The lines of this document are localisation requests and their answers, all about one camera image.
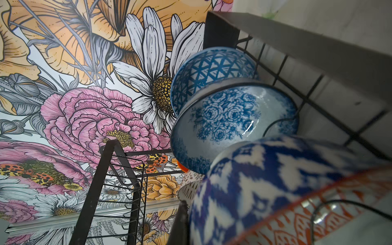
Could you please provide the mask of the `black metal dish rack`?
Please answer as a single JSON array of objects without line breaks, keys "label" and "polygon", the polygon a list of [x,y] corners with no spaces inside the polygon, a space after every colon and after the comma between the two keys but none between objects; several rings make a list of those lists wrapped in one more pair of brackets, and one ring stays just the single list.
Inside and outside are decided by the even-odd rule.
[{"label": "black metal dish rack", "polygon": [[[238,48],[250,39],[262,41],[264,46],[271,46],[284,54],[285,58],[297,59],[317,69],[321,76],[328,76],[338,82],[386,101],[392,106],[392,58],[390,55],[365,49],[337,39],[308,32],[280,22],[249,13],[210,11],[206,19],[205,47]],[[118,237],[128,245],[137,242],[137,229],[145,219],[146,199],[141,196],[147,187],[147,173],[136,175],[129,164],[134,153],[125,153],[118,140],[109,140],[100,148],[101,159],[97,172],[79,215],[70,243],[83,245],[91,239],[91,224],[100,202],[100,194],[108,175],[108,169],[114,169],[111,163],[117,157],[126,174],[120,176],[121,185],[132,195],[132,200],[125,202],[126,232]]]}]

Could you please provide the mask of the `dark blue patterned bowl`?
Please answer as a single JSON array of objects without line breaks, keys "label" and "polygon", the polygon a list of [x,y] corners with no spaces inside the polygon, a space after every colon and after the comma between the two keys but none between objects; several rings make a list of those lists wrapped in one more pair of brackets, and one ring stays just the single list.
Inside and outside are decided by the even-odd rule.
[{"label": "dark blue patterned bowl", "polygon": [[186,60],[175,74],[170,102],[175,116],[205,86],[227,78],[259,78],[256,63],[245,53],[228,47],[202,50]]}]

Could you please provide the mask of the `orange plastic bowl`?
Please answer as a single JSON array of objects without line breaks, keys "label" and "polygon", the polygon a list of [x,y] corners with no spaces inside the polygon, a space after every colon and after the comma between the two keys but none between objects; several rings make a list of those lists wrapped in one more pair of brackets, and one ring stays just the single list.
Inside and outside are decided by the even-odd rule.
[{"label": "orange plastic bowl", "polygon": [[187,173],[187,172],[189,172],[189,169],[187,169],[184,165],[182,165],[180,162],[177,162],[177,166],[178,166],[178,168],[182,171],[182,172],[184,172],[184,173]]}]

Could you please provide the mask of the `white bowl dark radial pattern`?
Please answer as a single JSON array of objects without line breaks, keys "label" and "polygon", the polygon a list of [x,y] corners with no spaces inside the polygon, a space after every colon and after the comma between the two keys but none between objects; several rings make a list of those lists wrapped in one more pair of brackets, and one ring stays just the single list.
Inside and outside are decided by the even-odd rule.
[{"label": "white bowl dark radial pattern", "polygon": [[185,201],[188,206],[191,206],[199,185],[203,181],[204,177],[204,174],[199,174],[191,170],[186,172],[177,193],[178,199],[180,201]]}]

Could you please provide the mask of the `red patterned ceramic bowl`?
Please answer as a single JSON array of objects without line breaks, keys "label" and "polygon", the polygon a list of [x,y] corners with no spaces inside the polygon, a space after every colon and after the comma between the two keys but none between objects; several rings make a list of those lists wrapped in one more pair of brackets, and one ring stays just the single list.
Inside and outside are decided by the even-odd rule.
[{"label": "red patterned ceramic bowl", "polygon": [[392,164],[298,136],[233,146],[201,183],[189,230],[192,245],[389,245]]}]

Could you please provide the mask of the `blue floral ceramic bowl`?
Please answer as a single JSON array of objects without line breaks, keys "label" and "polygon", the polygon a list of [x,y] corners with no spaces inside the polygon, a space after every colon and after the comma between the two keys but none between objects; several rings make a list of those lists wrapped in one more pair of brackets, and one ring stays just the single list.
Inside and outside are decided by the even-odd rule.
[{"label": "blue floral ceramic bowl", "polygon": [[205,174],[226,148],[266,136],[293,135],[298,107],[282,90],[247,78],[207,85],[184,105],[170,144],[185,168]]}]

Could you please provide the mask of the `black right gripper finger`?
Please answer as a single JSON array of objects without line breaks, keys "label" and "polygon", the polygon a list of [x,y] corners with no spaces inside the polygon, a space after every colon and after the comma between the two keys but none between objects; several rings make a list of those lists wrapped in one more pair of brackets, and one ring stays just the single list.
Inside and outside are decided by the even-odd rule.
[{"label": "black right gripper finger", "polygon": [[167,245],[189,245],[189,216],[188,204],[181,201],[169,234]]}]

